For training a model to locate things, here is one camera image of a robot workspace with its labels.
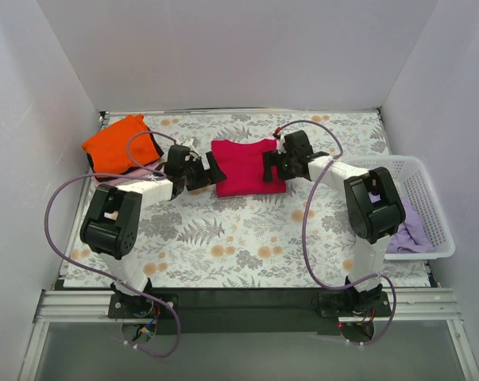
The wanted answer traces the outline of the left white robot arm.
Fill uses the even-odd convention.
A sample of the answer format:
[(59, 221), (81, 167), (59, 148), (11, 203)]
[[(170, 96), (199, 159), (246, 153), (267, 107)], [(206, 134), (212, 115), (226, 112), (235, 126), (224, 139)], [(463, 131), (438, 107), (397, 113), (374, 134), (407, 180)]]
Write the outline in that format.
[(157, 179), (137, 177), (119, 187), (96, 188), (80, 229), (80, 239), (99, 254), (113, 276), (111, 289), (119, 303), (134, 316), (148, 316), (154, 299), (145, 290), (148, 276), (136, 264), (136, 244), (141, 211), (175, 199), (184, 190), (193, 191), (226, 180), (211, 151), (199, 155), (193, 147), (175, 144), (166, 160), (151, 170)]

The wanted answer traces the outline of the magenta t shirt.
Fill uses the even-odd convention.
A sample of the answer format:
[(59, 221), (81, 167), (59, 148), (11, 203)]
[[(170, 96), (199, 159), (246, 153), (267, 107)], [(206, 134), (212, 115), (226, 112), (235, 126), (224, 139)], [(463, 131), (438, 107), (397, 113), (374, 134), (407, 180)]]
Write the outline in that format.
[(264, 181), (262, 154), (276, 149), (274, 139), (241, 144), (230, 140), (213, 140), (211, 151), (226, 180), (216, 184), (219, 198), (257, 194), (283, 194), (287, 187), (273, 174), (273, 181)]

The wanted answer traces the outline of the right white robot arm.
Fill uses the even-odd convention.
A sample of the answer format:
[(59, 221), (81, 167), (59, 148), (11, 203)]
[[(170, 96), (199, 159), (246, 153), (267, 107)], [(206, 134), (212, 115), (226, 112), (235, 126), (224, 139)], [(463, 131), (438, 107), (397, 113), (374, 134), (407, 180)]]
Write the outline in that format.
[(365, 314), (380, 301), (388, 243), (406, 218), (389, 170), (355, 167), (343, 163), (340, 155), (315, 152), (302, 130), (282, 135), (277, 129), (274, 137), (276, 149), (262, 155), (266, 183), (275, 178), (304, 178), (315, 187), (323, 183), (344, 195), (348, 222), (356, 236), (353, 268), (340, 287), (325, 284), (311, 268), (308, 272), (321, 288), (337, 294), (339, 308), (357, 316)]

